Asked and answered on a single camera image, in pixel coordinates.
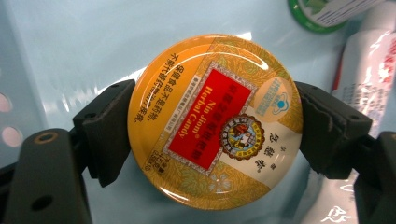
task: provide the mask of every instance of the red label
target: red label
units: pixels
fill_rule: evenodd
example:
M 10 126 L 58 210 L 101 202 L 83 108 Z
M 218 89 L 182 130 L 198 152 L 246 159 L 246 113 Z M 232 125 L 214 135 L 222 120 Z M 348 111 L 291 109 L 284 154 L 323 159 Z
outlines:
M 209 169 L 220 149 L 222 125 L 241 112 L 250 93 L 250 89 L 213 69 L 169 149 Z

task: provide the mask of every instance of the tin lid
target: tin lid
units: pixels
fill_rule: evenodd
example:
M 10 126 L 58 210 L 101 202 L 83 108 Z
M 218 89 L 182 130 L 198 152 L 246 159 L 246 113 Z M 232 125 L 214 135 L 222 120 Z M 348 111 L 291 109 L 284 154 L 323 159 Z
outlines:
M 280 62 L 231 35 L 160 54 L 128 112 L 137 164 L 168 197 L 200 209 L 251 203 L 289 170 L 302 138 L 298 91 Z

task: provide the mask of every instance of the herbal candy tin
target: herbal candy tin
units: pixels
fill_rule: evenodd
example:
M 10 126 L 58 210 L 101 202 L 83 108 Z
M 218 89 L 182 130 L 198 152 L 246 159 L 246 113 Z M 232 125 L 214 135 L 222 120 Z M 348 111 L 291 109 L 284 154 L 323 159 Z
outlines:
M 302 138 L 299 93 L 280 62 L 231 35 L 200 35 L 160 54 L 128 111 L 137 164 L 168 197 L 222 210 L 251 203 L 289 170 Z

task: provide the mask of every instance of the circular logo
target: circular logo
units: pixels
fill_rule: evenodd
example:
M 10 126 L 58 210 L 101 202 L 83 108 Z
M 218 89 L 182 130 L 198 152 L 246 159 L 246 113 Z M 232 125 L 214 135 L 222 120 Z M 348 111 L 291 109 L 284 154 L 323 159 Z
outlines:
M 256 156 L 264 141 L 262 124 L 246 114 L 229 119 L 220 133 L 223 152 L 239 161 Z

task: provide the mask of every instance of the yellow tin lid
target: yellow tin lid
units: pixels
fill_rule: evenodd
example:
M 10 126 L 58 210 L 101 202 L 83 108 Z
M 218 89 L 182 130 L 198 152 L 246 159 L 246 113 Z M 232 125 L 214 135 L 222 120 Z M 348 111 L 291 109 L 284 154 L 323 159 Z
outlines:
M 289 170 L 300 146 L 299 93 L 280 62 L 231 35 L 200 35 L 160 54 L 128 112 L 137 164 L 168 197 L 222 210 L 251 203 Z

